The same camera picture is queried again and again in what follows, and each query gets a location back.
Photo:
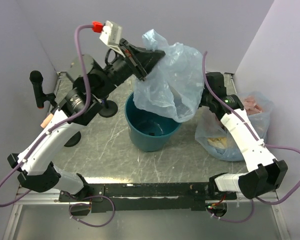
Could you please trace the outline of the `light blue trash bag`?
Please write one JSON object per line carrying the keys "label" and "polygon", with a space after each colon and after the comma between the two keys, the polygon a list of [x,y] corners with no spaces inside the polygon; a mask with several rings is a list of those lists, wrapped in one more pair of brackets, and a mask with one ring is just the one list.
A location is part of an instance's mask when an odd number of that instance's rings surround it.
{"label": "light blue trash bag", "polygon": [[133,101],[140,110],[178,123],[192,119],[204,90],[203,55],[195,48],[176,42],[173,45],[154,29],[142,36],[148,50],[162,50],[165,56],[145,81],[134,82]]}

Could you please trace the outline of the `teal plastic trash bin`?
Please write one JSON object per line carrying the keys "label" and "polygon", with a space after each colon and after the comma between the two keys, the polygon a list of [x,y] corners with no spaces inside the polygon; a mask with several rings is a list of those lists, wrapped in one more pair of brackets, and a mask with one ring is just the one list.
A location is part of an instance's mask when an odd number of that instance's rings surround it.
{"label": "teal plastic trash bin", "polygon": [[138,109],[134,103],[133,93],[125,102],[124,114],[130,140],[143,152],[161,150],[181,127],[181,124],[172,118]]}

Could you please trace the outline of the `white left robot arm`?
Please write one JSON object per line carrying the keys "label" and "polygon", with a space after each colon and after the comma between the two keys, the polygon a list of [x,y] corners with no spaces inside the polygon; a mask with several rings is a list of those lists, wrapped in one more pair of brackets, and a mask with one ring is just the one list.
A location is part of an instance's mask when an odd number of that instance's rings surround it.
{"label": "white left robot arm", "polygon": [[120,84],[134,75],[144,81],[155,65],[165,56],[163,50],[147,50],[136,47],[127,40],[119,41],[122,54],[116,53],[111,62],[102,68],[92,56],[82,55],[90,85],[90,103],[80,116],[72,117],[85,107],[88,90],[85,89],[79,59],[73,61],[66,76],[72,82],[72,90],[55,105],[53,117],[36,140],[23,152],[8,157],[12,167],[18,163],[17,177],[20,185],[38,193],[50,189],[68,192],[77,201],[89,195],[89,184],[79,173],[63,171],[53,164],[53,158],[63,146],[87,126],[105,108],[100,100],[106,99]]}

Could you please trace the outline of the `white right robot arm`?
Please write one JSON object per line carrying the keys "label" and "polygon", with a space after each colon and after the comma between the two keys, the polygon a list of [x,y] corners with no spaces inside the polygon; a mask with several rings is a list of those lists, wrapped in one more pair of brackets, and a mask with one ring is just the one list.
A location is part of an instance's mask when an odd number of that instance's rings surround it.
{"label": "white right robot arm", "polygon": [[288,171],[286,162],[277,160],[266,148],[239,97],[227,94],[223,74],[209,72],[203,76],[204,90],[199,105],[208,107],[230,133],[247,168],[246,173],[220,173],[211,177],[210,197],[220,199],[226,192],[237,192],[251,200],[278,189]]}

